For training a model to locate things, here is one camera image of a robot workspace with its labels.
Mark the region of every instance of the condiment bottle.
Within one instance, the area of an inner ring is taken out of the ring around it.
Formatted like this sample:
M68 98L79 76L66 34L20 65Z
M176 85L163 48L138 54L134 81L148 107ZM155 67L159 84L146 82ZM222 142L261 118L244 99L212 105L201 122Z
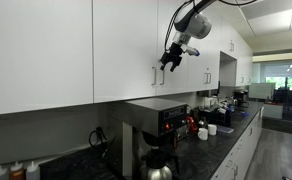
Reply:
M26 180L40 180L40 168L34 161L27 167Z
M0 180L8 180L8 172L6 168L2 168L2 166L0 166Z
M18 164L16 161L15 165L10 168L9 180L25 180L25 169L23 168L23 164Z

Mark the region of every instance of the cup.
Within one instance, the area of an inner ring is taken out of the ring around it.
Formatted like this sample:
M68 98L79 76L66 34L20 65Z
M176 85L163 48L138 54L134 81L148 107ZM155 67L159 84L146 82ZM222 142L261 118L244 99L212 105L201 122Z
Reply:
M198 137L200 140L207 140L208 139L208 130L205 128L198 129Z
M214 124L209 124L208 125L208 134L211 136L215 136L217 131L217 126Z

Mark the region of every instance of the lower cabinet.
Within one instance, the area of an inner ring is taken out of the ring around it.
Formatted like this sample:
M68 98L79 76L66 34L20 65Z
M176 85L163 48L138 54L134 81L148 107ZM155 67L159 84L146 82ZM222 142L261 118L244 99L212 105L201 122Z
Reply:
M245 178L260 137L262 111L263 109L255 115L211 180L243 180Z

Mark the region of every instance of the white bottle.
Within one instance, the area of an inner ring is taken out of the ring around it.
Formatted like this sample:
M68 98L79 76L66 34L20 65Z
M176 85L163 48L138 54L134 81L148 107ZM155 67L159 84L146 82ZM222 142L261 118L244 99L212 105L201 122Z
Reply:
M0 180L8 180L8 172L6 168L2 168L2 166L0 165Z
M34 161L27 167L26 180L40 180L40 168Z

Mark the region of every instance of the white cup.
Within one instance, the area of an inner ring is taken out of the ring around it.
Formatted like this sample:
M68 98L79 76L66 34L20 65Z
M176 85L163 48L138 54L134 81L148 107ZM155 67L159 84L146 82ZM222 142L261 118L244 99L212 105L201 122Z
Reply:
M201 140L207 140L208 139L208 130L205 128L199 128L198 129L198 137Z
M211 136L215 136L217 131L217 126L214 124L209 124L208 125L208 134Z

